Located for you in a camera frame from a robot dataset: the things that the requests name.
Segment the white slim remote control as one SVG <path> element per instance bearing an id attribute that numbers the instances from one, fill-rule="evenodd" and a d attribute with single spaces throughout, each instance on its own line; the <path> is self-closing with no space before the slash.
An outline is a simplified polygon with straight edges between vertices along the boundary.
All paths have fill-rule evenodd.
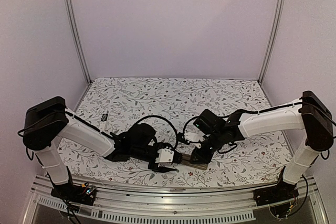
<path id="1" fill-rule="evenodd" d="M 99 129 L 100 129 L 101 132 L 105 131 L 105 129 L 106 129 L 108 116 L 109 116 L 108 113 L 104 113 L 101 117 L 100 124 L 99 124 Z"/>

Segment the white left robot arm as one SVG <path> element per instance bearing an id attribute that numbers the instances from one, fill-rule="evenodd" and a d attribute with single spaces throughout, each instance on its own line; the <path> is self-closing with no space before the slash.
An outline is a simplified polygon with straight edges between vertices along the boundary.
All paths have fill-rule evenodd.
<path id="1" fill-rule="evenodd" d="M 170 172 L 165 163 L 179 164 L 181 153 L 166 142 L 158 142 L 155 129 L 146 124 L 135 124 L 118 135 L 106 133 L 75 115 L 57 96 L 27 110 L 25 124 L 18 135 L 27 149 L 33 151 L 58 186 L 58 192 L 67 200 L 78 195 L 78 188 L 56 150 L 54 141 L 66 138 L 78 143 L 111 162 L 136 158 L 148 163 L 154 172 Z"/>

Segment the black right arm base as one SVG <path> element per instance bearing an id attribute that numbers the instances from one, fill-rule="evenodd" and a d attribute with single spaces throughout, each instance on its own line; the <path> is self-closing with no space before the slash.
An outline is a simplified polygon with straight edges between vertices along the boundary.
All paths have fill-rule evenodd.
<path id="1" fill-rule="evenodd" d="M 297 185 L 287 184 L 282 180 L 276 185 L 256 189 L 253 192 L 253 199 L 257 206 L 271 205 L 270 213 L 279 219 L 289 216 L 294 203 L 290 203 L 290 199 L 295 199 L 299 196 Z"/>

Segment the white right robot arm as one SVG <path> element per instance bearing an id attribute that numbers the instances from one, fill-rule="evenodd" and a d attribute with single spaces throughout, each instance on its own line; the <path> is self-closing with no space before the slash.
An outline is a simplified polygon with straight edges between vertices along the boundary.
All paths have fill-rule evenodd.
<path id="1" fill-rule="evenodd" d="M 292 186 L 335 140 L 332 113 L 310 90 L 291 102 L 258 111 L 238 109 L 227 116 L 219 116 L 206 109 L 193 124 L 204 135 L 200 146 L 192 151 L 194 164 L 210 163 L 214 153 L 226 144 L 266 133 L 301 131 L 301 144 L 282 169 L 281 182 L 271 190 L 276 201 L 291 194 Z"/>

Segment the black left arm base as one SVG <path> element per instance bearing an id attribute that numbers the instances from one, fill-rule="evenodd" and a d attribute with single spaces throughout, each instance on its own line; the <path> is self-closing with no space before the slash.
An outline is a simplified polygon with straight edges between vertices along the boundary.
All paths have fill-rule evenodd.
<path id="1" fill-rule="evenodd" d="M 51 191 L 53 197 L 60 198 L 67 202 L 75 202 L 83 205 L 92 206 L 97 194 L 95 185 L 84 183 L 82 185 L 75 185 L 69 181 L 63 185 L 54 185 Z"/>

